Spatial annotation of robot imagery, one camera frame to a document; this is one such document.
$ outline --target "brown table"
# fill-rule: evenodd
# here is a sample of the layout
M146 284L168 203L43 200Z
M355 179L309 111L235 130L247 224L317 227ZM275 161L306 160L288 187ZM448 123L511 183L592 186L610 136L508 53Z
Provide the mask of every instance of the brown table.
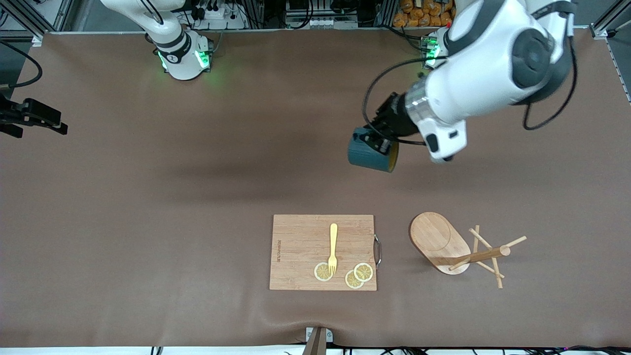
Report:
M261 345L322 325L346 346L631 346L631 109L604 41L577 33L576 96L545 129L502 110L469 121L452 163L403 147L387 174L349 165L346 145L371 79L413 56L405 41L225 37L189 82L142 35L31 51L44 77L14 99L56 107L69 134L0 137L0 345ZM416 69L386 77L373 109ZM505 289L475 265L434 270L408 236L425 211L491 244L527 235L500 261ZM269 291L273 214L374 214L379 290Z

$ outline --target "wooden stand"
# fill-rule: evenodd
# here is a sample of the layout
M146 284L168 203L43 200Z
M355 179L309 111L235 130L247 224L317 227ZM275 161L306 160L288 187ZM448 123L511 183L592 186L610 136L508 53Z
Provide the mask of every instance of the wooden stand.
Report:
M480 226L469 229L469 232L475 237L473 252L451 223L435 212L425 212L416 216L410 225L412 243L438 271L447 275L457 275L463 273L470 263L476 263L495 274L497 287L504 288L502 285L504 275L500 274L497 258L510 255L510 247L525 241L526 237L523 236L498 248L493 248L480 235ZM487 247L486 251L478 251L480 243ZM482 262L489 259L493 267Z

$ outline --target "lemon slice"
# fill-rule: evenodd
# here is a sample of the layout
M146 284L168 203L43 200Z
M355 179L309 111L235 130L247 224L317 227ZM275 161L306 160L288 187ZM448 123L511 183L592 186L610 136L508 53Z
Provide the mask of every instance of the lemon slice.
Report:
M368 282L372 279L372 267L366 263L359 263L353 270L355 278L360 282Z
M346 285L354 290L363 286L363 282L359 281L355 277L355 273L353 272L353 270L350 270L349 272L346 273L345 279L346 279Z
M333 275L329 274L328 263L320 263L316 265L314 269L314 275L320 281L328 281L331 280L331 277L333 277Z

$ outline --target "yellow fork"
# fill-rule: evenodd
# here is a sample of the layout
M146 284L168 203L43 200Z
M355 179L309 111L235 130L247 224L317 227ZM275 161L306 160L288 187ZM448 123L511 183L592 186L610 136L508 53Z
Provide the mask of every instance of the yellow fork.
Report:
M335 257L335 244L338 242L338 225L331 223L331 256L329 256L329 274L335 275L338 268L338 259Z

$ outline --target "cutting board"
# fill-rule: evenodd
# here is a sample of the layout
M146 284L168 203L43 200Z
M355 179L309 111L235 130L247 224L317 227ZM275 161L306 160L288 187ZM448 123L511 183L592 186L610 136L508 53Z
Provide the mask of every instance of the cutting board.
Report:
M328 281L314 275L317 264L331 252L329 226L338 225L335 255L338 269ZM271 290L376 291L375 224L372 215L274 215L269 273ZM356 290L346 285L346 273L368 263L372 279Z

